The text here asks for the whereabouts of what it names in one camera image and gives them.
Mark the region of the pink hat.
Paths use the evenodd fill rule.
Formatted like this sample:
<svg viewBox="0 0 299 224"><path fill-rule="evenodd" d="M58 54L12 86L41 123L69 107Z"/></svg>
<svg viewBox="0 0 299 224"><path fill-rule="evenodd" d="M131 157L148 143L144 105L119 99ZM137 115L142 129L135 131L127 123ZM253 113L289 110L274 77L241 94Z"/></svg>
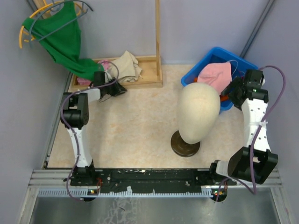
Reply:
<svg viewBox="0 0 299 224"><path fill-rule="evenodd" d="M205 83L218 92L221 92L232 81L231 64L226 63L210 63L205 66L198 76L198 83Z"/></svg>

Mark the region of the blue plastic bin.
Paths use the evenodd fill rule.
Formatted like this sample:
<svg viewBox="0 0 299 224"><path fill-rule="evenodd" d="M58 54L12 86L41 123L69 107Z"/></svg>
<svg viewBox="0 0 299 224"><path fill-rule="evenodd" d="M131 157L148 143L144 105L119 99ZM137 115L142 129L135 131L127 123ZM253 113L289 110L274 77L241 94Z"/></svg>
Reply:
<svg viewBox="0 0 299 224"><path fill-rule="evenodd" d="M257 66L241 57L221 48L212 48L182 78L182 94L179 104L188 109L201 111L206 105L219 114L233 106L229 93L242 85L247 70Z"/></svg>

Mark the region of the cream mannequin head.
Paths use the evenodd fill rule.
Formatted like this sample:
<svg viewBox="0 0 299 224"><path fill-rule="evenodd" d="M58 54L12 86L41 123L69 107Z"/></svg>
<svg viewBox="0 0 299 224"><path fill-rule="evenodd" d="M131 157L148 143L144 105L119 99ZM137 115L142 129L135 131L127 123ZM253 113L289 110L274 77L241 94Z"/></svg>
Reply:
<svg viewBox="0 0 299 224"><path fill-rule="evenodd" d="M220 96L204 83L185 86L178 98L178 130L171 137L171 148L181 157L191 157L208 136L220 113Z"/></svg>

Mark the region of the wooden clothes rack with tray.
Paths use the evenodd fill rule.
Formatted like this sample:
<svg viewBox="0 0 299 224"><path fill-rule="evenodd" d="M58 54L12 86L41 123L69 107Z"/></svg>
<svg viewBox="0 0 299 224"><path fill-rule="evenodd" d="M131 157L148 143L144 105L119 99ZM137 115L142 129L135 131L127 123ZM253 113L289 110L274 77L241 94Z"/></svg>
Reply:
<svg viewBox="0 0 299 224"><path fill-rule="evenodd" d="M42 16L42 13L50 10L50 7L61 3L60 1L46 4L44 1L44 6L37 9L31 18L38 14ZM160 56L160 1L155 1L155 27L156 27L156 55L155 56L135 56L139 62L139 66L142 68L141 78L138 78L135 82L125 82L122 83L127 89L142 89L142 88L158 88L163 87L163 74L161 68L161 56ZM69 88L68 90L74 91L77 89L83 89L87 85L78 85L76 80L76 75L69 75Z"/></svg>

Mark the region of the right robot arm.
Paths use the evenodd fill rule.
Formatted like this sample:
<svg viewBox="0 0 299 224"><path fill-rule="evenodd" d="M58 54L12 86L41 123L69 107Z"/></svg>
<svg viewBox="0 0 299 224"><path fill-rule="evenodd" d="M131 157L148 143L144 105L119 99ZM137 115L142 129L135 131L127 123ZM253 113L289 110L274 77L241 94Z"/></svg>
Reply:
<svg viewBox="0 0 299 224"><path fill-rule="evenodd" d="M263 83L261 70L248 69L244 77L235 77L222 92L243 113L244 145L228 161L211 164L208 177L215 185L225 177L263 184L278 163L267 138L269 94Z"/></svg>

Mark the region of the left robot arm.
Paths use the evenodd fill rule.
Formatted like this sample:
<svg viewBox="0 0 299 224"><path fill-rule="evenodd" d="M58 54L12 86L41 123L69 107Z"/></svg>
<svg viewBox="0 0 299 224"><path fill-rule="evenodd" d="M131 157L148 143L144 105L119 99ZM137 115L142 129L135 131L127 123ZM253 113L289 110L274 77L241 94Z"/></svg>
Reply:
<svg viewBox="0 0 299 224"><path fill-rule="evenodd" d="M98 71L94 73L94 80L87 88L63 94L60 120L70 135L75 156L71 180L87 185L92 185L97 180L86 132L89 103L99 101L106 95L116 97L124 94L127 89L119 83L118 77L119 74L113 77L107 71Z"/></svg>

